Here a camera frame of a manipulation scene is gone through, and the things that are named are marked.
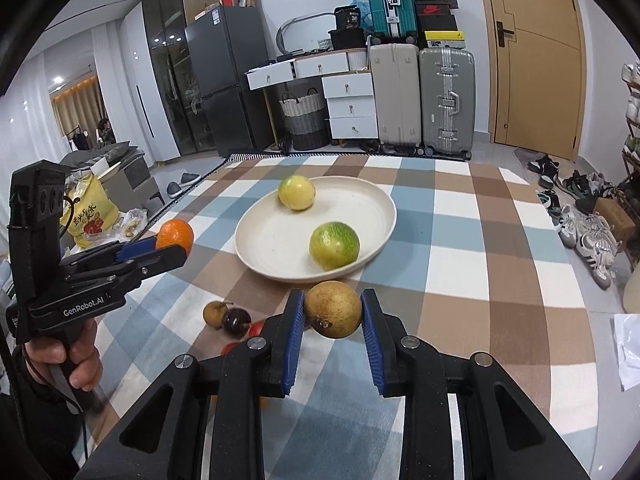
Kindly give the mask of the person's left hand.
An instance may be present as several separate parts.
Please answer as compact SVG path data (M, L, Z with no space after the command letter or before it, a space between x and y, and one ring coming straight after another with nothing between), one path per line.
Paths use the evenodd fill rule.
M87 320L82 326L79 338L68 350L61 341L53 338L32 339L25 346L25 361L29 374L41 385L53 382L50 367L70 360L74 364L68 378L70 385L84 391L93 390L103 374L100 352L96 348L97 330L96 320L94 318Z

